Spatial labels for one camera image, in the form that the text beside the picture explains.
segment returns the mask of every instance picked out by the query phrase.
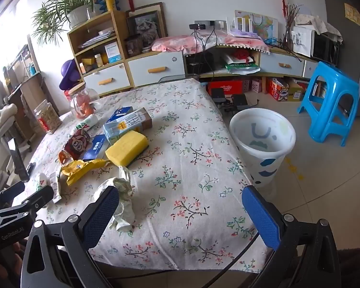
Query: microwave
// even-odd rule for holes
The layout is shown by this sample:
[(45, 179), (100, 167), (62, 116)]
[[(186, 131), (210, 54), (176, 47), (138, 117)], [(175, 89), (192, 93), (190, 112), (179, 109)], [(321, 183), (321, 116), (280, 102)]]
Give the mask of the microwave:
[(337, 66), (340, 43), (315, 30), (295, 26), (291, 31), (293, 51)]

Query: picture frame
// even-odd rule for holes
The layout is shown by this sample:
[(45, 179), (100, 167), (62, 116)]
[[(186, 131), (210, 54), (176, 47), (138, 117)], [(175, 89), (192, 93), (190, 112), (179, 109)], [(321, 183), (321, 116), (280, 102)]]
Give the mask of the picture frame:
[(162, 37), (168, 37), (167, 24), (165, 22), (164, 16), (164, 7), (162, 2), (147, 4), (140, 7), (136, 7), (132, 12), (131, 10), (126, 11), (127, 18), (131, 16), (136, 16), (139, 14), (158, 11), (158, 18), (160, 23), (160, 31), (162, 32)]
[(158, 11), (152, 11), (127, 17), (129, 34), (140, 34), (144, 47), (151, 46), (156, 39), (163, 37), (158, 14)]

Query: purple toy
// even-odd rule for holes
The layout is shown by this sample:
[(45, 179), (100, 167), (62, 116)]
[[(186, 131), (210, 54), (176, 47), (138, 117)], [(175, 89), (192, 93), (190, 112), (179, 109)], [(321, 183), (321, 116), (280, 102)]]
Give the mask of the purple toy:
[(75, 60), (70, 59), (61, 66), (62, 80), (59, 84), (60, 90), (66, 91), (73, 88), (81, 79)]

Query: blue figure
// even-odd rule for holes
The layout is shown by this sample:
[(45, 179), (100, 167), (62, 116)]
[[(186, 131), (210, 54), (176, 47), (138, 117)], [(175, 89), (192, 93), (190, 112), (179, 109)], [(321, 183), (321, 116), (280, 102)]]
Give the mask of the blue figure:
[[(117, 6), (117, 4), (119, 3), (118, 0), (115, 0), (115, 3), (116, 3), (116, 9), (119, 11), (120, 10), (120, 7)], [(100, 7), (100, 11), (102, 13), (105, 13), (107, 11), (107, 5), (106, 5), (106, 0), (96, 0), (95, 4), (100, 4), (101, 7)]]

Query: wooden lid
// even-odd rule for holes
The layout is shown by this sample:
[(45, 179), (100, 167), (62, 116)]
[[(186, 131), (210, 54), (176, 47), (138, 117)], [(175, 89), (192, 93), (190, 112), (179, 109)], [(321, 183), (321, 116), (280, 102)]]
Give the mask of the wooden lid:
[(72, 95), (76, 94), (77, 92), (80, 92), (84, 88), (85, 88), (85, 82), (81, 82), (81, 83), (75, 85), (73, 88), (71, 88), (68, 91), (68, 94), (72, 96)]

